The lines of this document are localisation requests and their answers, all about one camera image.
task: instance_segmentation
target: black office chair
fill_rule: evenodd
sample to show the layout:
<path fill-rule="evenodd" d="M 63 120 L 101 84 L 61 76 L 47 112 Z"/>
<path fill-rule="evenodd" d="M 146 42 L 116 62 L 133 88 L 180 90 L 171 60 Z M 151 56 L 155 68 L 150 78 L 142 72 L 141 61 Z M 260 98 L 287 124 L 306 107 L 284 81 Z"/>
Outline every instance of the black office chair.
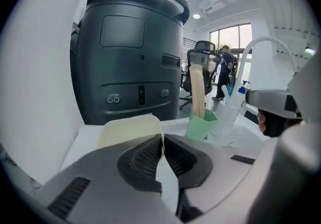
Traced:
<path fill-rule="evenodd" d="M 221 62 L 221 58 L 222 57 L 219 54 L 215 53 L 215 44 L 209 41 L 198 41 L 196 43 L 195 48 L 187 52 L 187 63 L 189 69 L 182 87 L 186 92 L 189 92 L 190 94 L 184 98 L 180 97 L 181 100 L 186 101 L 179 107 L 180 110 L 182 110 L 184 106 L 192 102 L 192 83 L 190 76 L 190 66 L 192 64 L 200 64 L 203 66 L 204 91 L 206 95 L 212 91 L 212 79 L 214 73 L 217 70 L 218 65 Z M 209 61 L 214 61 L 216 64 L 212 74 L 210 74 L 207 70 Z"/>

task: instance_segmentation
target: ceiling vent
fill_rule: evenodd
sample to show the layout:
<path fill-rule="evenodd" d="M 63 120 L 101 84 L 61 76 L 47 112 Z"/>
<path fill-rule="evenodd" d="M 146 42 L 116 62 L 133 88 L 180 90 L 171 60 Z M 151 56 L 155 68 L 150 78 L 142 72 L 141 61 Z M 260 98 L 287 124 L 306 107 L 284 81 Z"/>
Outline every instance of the ceiling vent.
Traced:
<path fill-rule="evenodd" d="M 205 14 L 212 14 L 225 7 L 225 4 L 221 0 L 204 0 L 198 5 Z"/>

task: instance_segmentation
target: wooden stick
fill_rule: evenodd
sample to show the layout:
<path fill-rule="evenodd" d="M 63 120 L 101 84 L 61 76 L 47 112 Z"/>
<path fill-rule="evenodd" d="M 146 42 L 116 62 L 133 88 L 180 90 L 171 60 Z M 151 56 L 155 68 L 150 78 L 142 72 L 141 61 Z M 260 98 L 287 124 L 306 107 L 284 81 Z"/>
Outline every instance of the wooden stick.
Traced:
<path fill-rule="evenodd" d="M 204 119 L 205 116 L 205 93 L 202 65 L 193 64 L 190 67 L 192 84 L 192 103 L 194 115 Z"/>

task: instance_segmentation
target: blue spray bottle cap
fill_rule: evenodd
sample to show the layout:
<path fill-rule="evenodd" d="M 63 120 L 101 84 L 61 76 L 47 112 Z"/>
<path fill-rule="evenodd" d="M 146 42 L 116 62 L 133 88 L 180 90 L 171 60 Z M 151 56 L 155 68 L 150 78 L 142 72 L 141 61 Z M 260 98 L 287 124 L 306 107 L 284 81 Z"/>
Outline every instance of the blue spray bottle cap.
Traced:
<path fill-rule="evenodd" d="M 246 92 L 245 84 L 246 83 L 251 84 L 249 81 L 243 80 L 243 85 L 239 88 L 239 93 L 245 94 L 245 92 Z"/>

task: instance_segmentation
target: green cup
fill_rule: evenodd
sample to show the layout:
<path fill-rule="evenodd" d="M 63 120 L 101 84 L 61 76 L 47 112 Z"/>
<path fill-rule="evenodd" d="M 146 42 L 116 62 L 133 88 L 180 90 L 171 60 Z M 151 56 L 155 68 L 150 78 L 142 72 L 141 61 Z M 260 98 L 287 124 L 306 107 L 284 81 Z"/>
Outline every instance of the green cup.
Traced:
<path fill-rule="evenodd" d="M 205 109 L 204 120 L 196 117 L 192 109 L 185 137 L 197 141 L 206 139 L 207 134 L 217 120 L 215 113 L 209 109 Z"/>

